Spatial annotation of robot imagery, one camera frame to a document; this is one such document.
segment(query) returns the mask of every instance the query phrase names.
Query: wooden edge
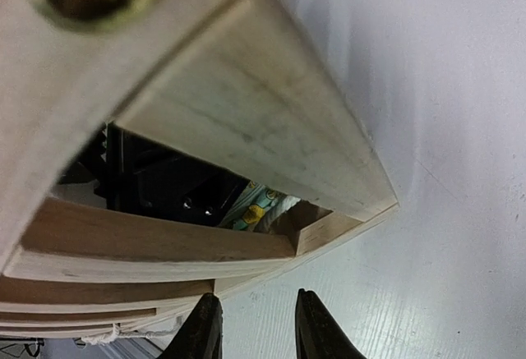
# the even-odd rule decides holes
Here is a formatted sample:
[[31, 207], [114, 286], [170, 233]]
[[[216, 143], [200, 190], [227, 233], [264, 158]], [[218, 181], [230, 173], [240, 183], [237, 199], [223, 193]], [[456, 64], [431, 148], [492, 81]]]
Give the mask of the wooden edge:
[[362, 224], [346, 215], [301, 201], [279, 216], [272, 230], [284, 234], [296, 249], [296, 256], [322, 248]]
[[0, 278], [0, 311], [71, 314], [131, 311], [193, 303], [211, 281], [184, 283], [51, 283]]
[[94, 312], [88, 314], [31, 314], [0, 312], [0, 327], [57, 328], [93, 326], [145, 320], [156, 316], [155, 308], [134, 311]]
[[121, 324], [121, 330], [123, 332], [132, 332], [138, 329], [143, 329], [153, 324], [158, 324], [168, 319], [174, 319], [181, 315], [189, 314], [191, 310], [196, 306], [200, 297], [197, 297], [192, 303], [187, 303], [182, 306], [174, 306], [173, 308], [160, 311], [156, 316], [148, 318], [147, 320], [138, 320], [135, 322], [126, 322]]
[[[234, 277], [234, 278], [218, 278], [214, 281], [214, 295], [223, 299], [229, 296], [231, 291], [248, 281], [259, 277], [260, 274], [247, 275], [243, 277]], [[159, 309], [158, 314], [155, 317], [148, 318], [147, 320], [138, 320], [131, 323], [126, 323], [122, 325], [123, 330], [132, 331], [136, 329], [142, 329], [153, 324], [158, 324], [164, 320], [170, 318], [176, 318], [180, 315], [188, 314], [197, 303], [187, 304], [185, 306], [178, 306], [170, 309]]]
[[238, 0], [115, 122], [362, 221], [397, 201], [345, 97], [277, 0]]
[[[344, 229], [341, 231], [338, 229], [336, 232], [338, 233], [335, 235], [336, 237], [332, 239], [332, 241], [327, 242], [324, 246], [318, 247], [316, 249], [312, 249], [311, 251], [305, 252], [301, 254], [300, 256], [294, 258], [293, 260], [289, 261], [288, 263], [284, 264], [282, 267], [272, 270], [268, 273], [264, 274], [255, 274], [252, 276], [244, 276], [239, 278], [220, 278], [215, 280], [214, 282], [214, 294], [218, 296], [221, 300], [226, 299], [228, 297], [235, 296], [236, 294], [253, 289], [257, 284], [263, 283], [265, 281], [269, 281], [273, 278], [277, 278], [280, 275], [283, 275], [287, 273], [288, 271], [291, 271], [293, 269], [296, 269], [299, 265], [302, 265], [304, 263], [307, 263], [311, 260], [314, 260], [320, 255], [323, 255], [327, 251], [334, 250], [338, 246], [341, 246], [345, 242], [359, 236], [363, 232], [366, 232], [370, 228], [374, 228], [376, 225], [383, 223], [386, 219], [388, 219], [392, 214], [394, 214], [396, 211], [398, 211], [399, 206], [393, 205], [386, 211], [384, 211], [381, 214], [378, 214], [376, 217], [370, 219], [369, 221], [360, 223], [360, 224], [354, 224], [354, 219], [351, 219], [349, 217], [344, 217], [342, 220], [342, 223], [344, 225]], [[330, 226], [335, 224], [341, 219], [340, 214], [332, 213], [332, 212], [326, 212], [326, 210], [322, 210], [318, 213], [318, 215], [324, 215], [321, 219], [316, 220], [312, 225], [314, 226], [312, 230], [307, 230], [307, 237], [310, 236], [313, 232], [315, 232], [320, 226], [323, 226], [324, 221], [326, 221]], [[290, 232], [298, 232], [298, 230], [301, 233], [301, 231], [305, 228], [309, 228], [309, 226], [302, 227], [302, 225], [297, 220], [296, 223], [298, 225], [294, 226], [294, 223], [291, 222], [291, 215], [289, 215], [285, 222], [283, 222], [283, 229], [288, 229]], [[186, 306], [180, 306], [175, 310], [169, 310], [166, 313], [159, 314], [154, 318], [149, 318], [146, 322], [135, 322], [131, 324], [127, 324], [125, 326], [127, 331], [132, 331], [136, 329], [145, 328], [148, 326], [151, 326], [153, 324], [157, 324], [163, 320], [166, 320], [170, 317], [175, 317], [179, 315], [185, 315], [189, 313], [195, 303], [186, 305]]]
[[237, 277], [294, 257], [285, 236], [151, 219], [47, 199], [4, 274], [75, 283]]
[[388, 219], [392, 214], [394, 214], [396, 211], [398, 211], [399, 205], [393, 205], [390, 208], [388, 208], [386, 211], [384, 211], [381, 214], [378, 214], [376, 217], [360, 223], [359, 225], [355, 226], [354, 228], [350, 228], [340, 236], [336, 237], [332, 242], [329, 242], [328, 244], [324, 245], [323, 247], [317, 248], [314, 251], [305, 253], [301, 256], [297, 256], [293, 260], [287, 262], [282, 267], [273, 270], [269, 273], [260, 274], [258, 276], [255, 276], [254, 278], [247, 278], [245, 281], [239, 280], [239, 284], [230, 286], [222, 295], [221, 299], [224, 299], [226, 297], [234, 296], [240, 292], [246, 291], [248, 289], [253, 289], [257, 284], [269, 281], [273, 278], [277, 278], [288, 271], [291, 271], [293, 269], [296, 269], [299, 265], [302, 265], [304, 263], [307, 263], [311, 260], [314, 260], [320, 255], [325, 254], [328, 251], [332, 251], [338, 246], [341, 246], [345, 242], [348, 242], [349, 240], [359, 236], [360, 234], [366, 232], [370, 228], [374, 228], [376, 225], [383, 223], [386, 219]]
[[79, 338], [95, 334], [109, 333], [112, 325], [102, 324], [98, 326], [76, 326], [60, 328], [7, 328], [0, 327], [0, 335], [11, 337], [32, 338]]
[[9, 69], [0, 73], [0, 270], [67, 161], [137, 81], [230, 1], [158, 0], [147, 21], [93, 37], [50, 25], [29, 0], [2, 1], [0, 35], [11, 42], [0, 57]]

